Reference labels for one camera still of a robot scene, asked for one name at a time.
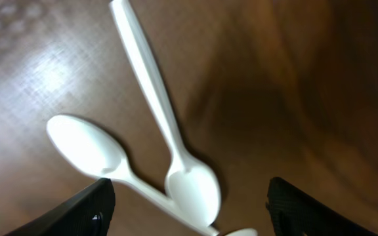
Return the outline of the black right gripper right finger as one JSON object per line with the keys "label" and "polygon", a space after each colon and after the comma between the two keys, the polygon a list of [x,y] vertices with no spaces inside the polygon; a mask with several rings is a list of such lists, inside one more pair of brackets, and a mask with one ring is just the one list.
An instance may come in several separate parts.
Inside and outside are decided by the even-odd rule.
{"label": "black right gripper right finger", "polygon": [[376,236],[283,178],[270,180],[266,208],[277,236]]}

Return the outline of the white plastic spoon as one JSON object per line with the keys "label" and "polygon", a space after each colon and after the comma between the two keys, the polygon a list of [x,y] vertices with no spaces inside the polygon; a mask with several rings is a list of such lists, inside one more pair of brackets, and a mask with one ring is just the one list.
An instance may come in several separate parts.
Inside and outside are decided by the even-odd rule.
{"label": "white plastic spoon", "polygon": [[174,171],[167,177],[165,195],[133,172],[125,150],[98,126],[72,115],[55,115],[47,121],[47,134],[65,160],[84,175],[125,184],[197,233],[219,234],[212,223],[220,208],[220,190],[208,169],[194,165]]}
{"label": "white plastic spoon", "polygon": [[225,236],[258,236],[258,232],[253,228],[243,228],[227,233]]}
{"label": "white plastic spoon", "polygon": [[130,2],[114,0],[109,7],[129,63],[171,154],[166,193],[195,226],[211,226],[221,209],[216,174],[186,149],[158,65]]}

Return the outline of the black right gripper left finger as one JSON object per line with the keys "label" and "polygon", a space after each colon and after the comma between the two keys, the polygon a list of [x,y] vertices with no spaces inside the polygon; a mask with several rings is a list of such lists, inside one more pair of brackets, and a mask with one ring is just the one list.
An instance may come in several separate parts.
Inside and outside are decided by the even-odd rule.
{"label": "black right gripper left finger", "polygon": [[101,178],[8,236],[107,236],[116,205],[112,181]]}

